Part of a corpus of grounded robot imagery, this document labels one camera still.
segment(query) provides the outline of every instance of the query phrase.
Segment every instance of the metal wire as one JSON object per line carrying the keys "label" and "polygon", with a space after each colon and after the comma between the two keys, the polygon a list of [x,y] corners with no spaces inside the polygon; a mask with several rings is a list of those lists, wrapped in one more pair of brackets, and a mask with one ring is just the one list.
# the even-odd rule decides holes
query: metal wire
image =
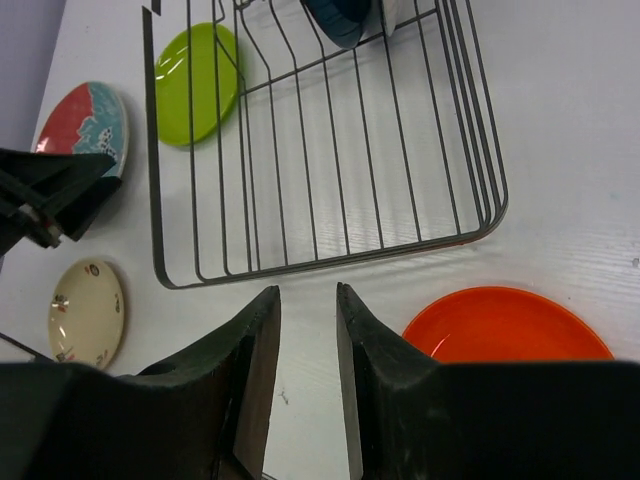
{"label": "metal wire", "polygon": [[[170,221],[163,216],[162,208],[163,190],[160,182],[161,161],[158,147],[153,51],[154,22],[151,11],[143,7],[151,226],[154,268],[160,282],[171,289],[229,283],[428,251],[472,242],[490,233],[506,211],[507,184],[471,6],[469,0],[459,1],[466,4],[463,12],[466,21],[458,10],[459,2],[456,0],[436,0],[432,8],[421,8],[419,0],[414,0],[413,16],[396,26],[396,30],[414,32],[411,41],[419,46],[422,56],[420,62],[424,63],[424,67],[420,67],[423,68],[423,73],[418,80],[424,85],[424,98],[431,103],[432,112],[428,113],[430,117],[428,121],[434,124],[434,134],[437,133],[437,146],[434,146],[434,152],[439,157],[438,162],[441,162],[443,172],[442,178],[428,180],[441,182],[443,191],[446,192],[446,196],[438,201],[450,205],[450,217],[447,220],[447,223],[451,224],[450,233],[448,231],[442,233],[437,228],[435,229],[437,233],[432,233],[434,219],[425,216],[424,202],[421,203],[416,195],[417,192],[422,194],[425,189],[428,189],[424,184],[425,179],[420,178],[416,173],[416,168],[419,170],[425,165],[425,161],[431,160],[415,158],[415,155],[409,152],[410,139],[415,134],[415,122],[407,116],[406,109],[401,106],[400,97],[403,94],[403,85],[406,83],[398,81],[403,80],[404,72],[396,66],[398,54],[397,49],[393,48],[393,42],[397,37],[388,39],[383,32],[379,31],[360,41],[352,50],[332,52],[326,46],[326,39],[309,12],[300,5],[295,8],[300,9],[300,18],[306,18],[310,38],[315,38],[320,52],[319,57],[314,60],[308,61],[306,58],[301,60],[300,52],[296,48],[297,38],[291,37],[284,22],[288,15],[283,15],[279,4],[275,4],[274,0],[266,2],[234,0],[231,28],[235,34],[236,52],[240,50],[239,39],[243,38],[245,41],[243,56],[257,61],[258,65],[264,68],[266,79],[250,78],[252,72],[243,71],[242,62],[234,61],[233,55],[227,51],[218,37],[217,29],[214,28],[212,42],[215,45],[213,54],[215,84],[220,85],[218,67],[224,56],[225,61],[231,61],[237,71],[238,88],[235,109],[237,133],[229,134],[222,129],[219,88],[216,88],[215,92],[216,104],[212,105],[217,118],[214,158],[218,167],[220,237],[216,240],[207,238],[202,233],[198,215],[200,187],[196,189],[197,160],[193,142],[191,0],[185,0],[186,28],[189,32],[187,37],[189,42],[188,98],[191,142],[189,146],[190,201],[188,202],[190,211],[185,211],[184,214],[188,214],[192,220],[194,262],[192,270],[195,277],[193,281],[187,282],[174,282],[167,270],[167,257],[171,252],[165,247],[165,225]],[[154,9],[154,12],[159,16],[159,2],[155,4],[157,9]],[[265,44],[256,37],[256,34],[262,33],[262,26],[256,25],[255,18],[249,18],[251,17],[249,12],[257,12],[260,8],[262,8],[260,12],[263,14],[261,17],[263,22],[268,20],[275,26],[279,41],[282,42],[284,49],[280,50],[280,57],[287,58],[291,63],[292,68],[284,72],[274,68],[269,60],[273,58],[270,53],[277,47]],[[229,20],[225,16],[222,1],[212,0],[210,20],[217,24],[225,19]],[[426,33],[427,29],[429,31],[437,29],[439,34],[429,36]],[[390,111],[393,112],[393,117],[388,118],[395,119],[395,127],[391,130],[387,128],[383,132],[380,131],[378,123],[375,121],[372,123],[374,105],[368,99],[369,93],[365,86],[365,82],[371,82],[371,76],[367,74],[366,68],[363,70],[363,65],[366,66],[371,62],[372,56],[386,64],[385,81],[388,80],[388,90],[379,95],[384,96],[381,102],[392,105]],[[450,98],[443,99],[442,89],[439,86],[436,87],[434,58],[442,59],[441,63],[446,66],[446,74],[443,74],[443,78],[446,78],[449,84]],[[340,140],[342,137],[339,138],[344,133],[338,127],[338,122],[342,118],[339,113],[340,107],[349,99],[344,98],[344,91],[335,84],[336,73],[331,65],[335,65],[338,61],[342,62],[340,65],[350,65],[348,67],[352,72],[350,78],[357,92],[353,101],[357,102],[360,109],[359,122],[353,125],[351,135],[353,135],[354,144],[360,145],[360,141],[355,139],[362,138],[361,158],[352,158],[353,155],[347,153],[344,142]],[[321,73],[320,76],[314,74],[317,71]],[[320,90],[315,91],[317,95],[313,107],[307,103],[308,97],[305,97],[311,80],[320,81],[323,84],[322,98],[320,98]],[[286,114],[283,114],[279,103],[280,94],[283,91],[281,87],[285,84],[289,85],[286,83],[289,81],[292,82],[289,93],[292,106]],[[263,111],[260,108],[264,105],[266,105],[264,116],[258,117],[259,112]],[[445,119],[443,111],[453,113],[455,120],[452,120],[453,116]],[[326,128],[319,132],[317,127],[310,127],[309,115],[312,115],[311,119],[314,122],[325,122]],[[291,130],[291,124],[287,123],[291,122],[291,119],[295,119],[296,132],[299,132],[299,135],[296,133],[297,140],[291,139],[293,130]],[[457,125],[455,136],[452,135],[453,129],[449,125],[452,122]],[[287,135],[283,135],[285,129],[288,129]],[[257,131],[270,132],[269,146],[256,137]],[[393,170],[395,172],[403,172],[406,193],[403,200],[398,200],[404,205],[403,207],[388,204],[389,199],[393,197],[389,193],[388,171],[383,171],[380,164],[374,161],[376,151],[372,142],[373,139],[379,138],[381,133],[397,135],[394,138],[397,138],[400,146],[398,163],[390,168],[395,169]],[[323,146],[331,157],[333,184],[327,183],[326,188],[320,188],[317,183],[314,183],[312,141],[314,144],[324,142]],[[232,147],[236,149],[234,155],[237,158],[230,157],[227,153]],[[211,150],[204,152],[203,155],[211,157]],[[292,191],[288,183],[291,182],[291,171],[298,168],[291,165],[291,158],[296,159],[299,164],[297,171],[301,172],[300,178],[295,181],[296,187],[301,186],[304,191],[299,199],[293,201],[293,205],[288,196],[285,199],[285,190],[287,193]],[[240,193],[235,187],[229,190],[232,183],[229,177],[231,174],[227,171],[229,167],[233,167],[229,162],[238,160]],[[276,199],[271,204],[264,197],[265,187],[259,188],[259,185],[264,183],[264,170],[267,168],[267,162],[270,161],[272,161],[271,172],[275,185],[273,189],[267,189],[267,191],[274,194]],[[363,174],[358,177],[358,183],[362,185],[354,185],[353,179],[345,183],[345,175],[347,172],[352,172],[356,162],[362,162],[365,166]],[[460,175],[463,174],[460,172],[466,172],[464,174],[466,180],[463,178],[462,182]],[[353,194],[354,190],[360,187],[365,189],[365,193],[369,193],[358,198],[365,199],[361,201],[369,202],[370,207],[366,203],[361,207],[357,205],[354,207],[353,201],[350,200],[353,195],[348,194]],[[466,203],[460,193],[461,188],[469,191]],[[336,224],[329,226],[326,224],[326,219],[320,220],[325,217],[321,217],[319,212],[326,207],[327,203],[333,202],[333,199],[328,198],[333,195],[330,193],[331,190],[335,191]],[[293,215],[291,209],[294,207],[296,211],[304,210],[304,215]],[[389,223],[393,223],[395,218],[394,215],[388,214],[390,207],[395,208],[402,215],[406,212],[409,215],[408,218],[412,219],[413,239],[407,237],[406,232],[389,235]],[[477,219],[475,225],[463,215],[467,207],[474,212]],[[361,217],[369,215],[367,213],[369,211],[372,215],[371,221],[374,222],[373,228],[354,230],[350,222],[361,221]],[[238,218],[241,218],[242,234],[233,233],[239,229],[233,230],[230,227],[229,222],[236,222]],[[264,232],[272,227],[279,232],[277,241],[273,236],[264,237]],[[301,231],[308,232],[303,240],[301,240]],[[321,239],[323,248],[327,243],[332,246],[333,250],[330,253],[320,248]],[[202,267],[204,260],[201,253],[203,249],[211,249],[212,245],[220,248],[223,272],[217,276],[206,276]],[[237,250],[239,246],[244,251],[243,267],[237,266],[238,263],[242,264],[239,262],[240,257],[230,253],[231,250]],[[299,252],[302,250],[308,251],[309,254],[300,259]],[[275,265],[271,265],[274,263],[274,252],[280,260]],[[265,255],[269,257],[266,265]],[[240,268],[240,271],[232,273],[231,260],[234,268]]]}
{"label": "metal wire", "polygon": [[4,340],[7,343],[10,343],[11,345],[13,345],[16,348],[19,348],[23,352],[26,352],[29,355],[32,355],[34,357],[34,361],[39,361],[39,362],[43,362],[43,363],[53,363],[54,362],[54,360],[52,360],[51,358],[47,357],[46,355],[43,355],[42,353],[34,350],[31,347],[27,347],[25,344],[20,343],[19,341],[15,340],[14,338],[10,337],[9,335],[5,335],[4,333],[0,332],[0,339]]}

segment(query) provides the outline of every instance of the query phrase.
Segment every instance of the white surface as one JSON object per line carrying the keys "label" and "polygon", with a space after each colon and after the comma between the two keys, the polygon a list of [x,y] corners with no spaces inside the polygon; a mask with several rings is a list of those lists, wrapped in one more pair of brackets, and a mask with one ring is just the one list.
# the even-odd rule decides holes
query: white surface
{"label": "white surface", "polygon": [[640,359],[634,262],[640,66],[633,60],[639,14],[632,0],[608,2],[606,9],[597,0],[474,2],[510,190],[506,219],[486,240],[397,261],[174,292],[159,285],[151,264],[139,4],[69,0],[39,125],[78,83],[112,84],[133,129],[125,185],[77,245],[41,251],[23,242],[7,256],[3,331],[47,351],[56,282],[76,259],[100,255],[119,266],[129,305],[128,331],[110,372],[136,373],[211,331],[265,285],[279,284],[282,343],[265,461],[279,480],[348,478],[337,281],[351,283],[398,332],[453,290],[521,286],[580,315],[618,357]]}
{"label": "white surface", "polygon": [[29,362],[33,355],[10,344],[4,339],[0,339],[0,362]]}

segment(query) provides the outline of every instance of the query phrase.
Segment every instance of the decorative plate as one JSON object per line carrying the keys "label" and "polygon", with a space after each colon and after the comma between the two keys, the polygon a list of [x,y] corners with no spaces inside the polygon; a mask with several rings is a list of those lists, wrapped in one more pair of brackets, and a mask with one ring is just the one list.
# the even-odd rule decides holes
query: decorative plate
{"label": "decorative plate", "polygon": [[62,276],[49,304],[49,343],[59,362],[104,369],[124,330],[124,299],[118,277],[97,258],[75,263]]}
{"label": "decorative plate", "polygon": [[86,82],[53,109],[40,133],[39,153],[107,153],[116,164],[105,176],[122,175],[129,144],[122,100],[108,85]]}

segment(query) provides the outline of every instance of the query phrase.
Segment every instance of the green plate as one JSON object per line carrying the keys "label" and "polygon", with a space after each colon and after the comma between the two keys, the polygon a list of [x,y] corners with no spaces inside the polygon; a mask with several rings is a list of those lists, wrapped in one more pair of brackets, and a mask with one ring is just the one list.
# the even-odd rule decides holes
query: green plate
{"label": "green plate", "polygon": [[[217,45],[219,99],[216,99],[213,24],[191,27],[193,80],[193,141],[198,142],[229,114],[238,94],[236,39],[225,27],[216,26],[224,50]],[[158,137],[169,145],[189,145],[188,32],[184,31],[167,46],[156,62]]]}

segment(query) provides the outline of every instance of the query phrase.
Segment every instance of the plate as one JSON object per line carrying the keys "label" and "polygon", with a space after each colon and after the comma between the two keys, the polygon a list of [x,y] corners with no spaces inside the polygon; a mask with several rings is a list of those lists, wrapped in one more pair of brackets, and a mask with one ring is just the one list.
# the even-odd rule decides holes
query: plate
{"label": "plate", "polygon": [[[213,24],[191,27],[193,141],[198,142],[218,126]],[[236,39],[225,27],[216,26],[220,120],[235,105],[238,94]],[[155,66],[158,138],[168,145],[191,143],[189,135],[188,32],[165,48]]]}
{"label": "plate", "polygon": [[124,299],[116,274],[100,259],[87,258],[62,276],[49,306],[49,343],[59,362],[104,369],[124,329]]}
{"label": "plate", "polygon": [[420,312],[403,337],[444,363],[613,359],[569,310],[507,287],[447,295]]}
{"label": "plate", "polygon": [[129,128],[122,100],[108,85],[85,82],[53,109],[36,144],[37,153],[108,153],[116,164],[104,176],[122,176]]}

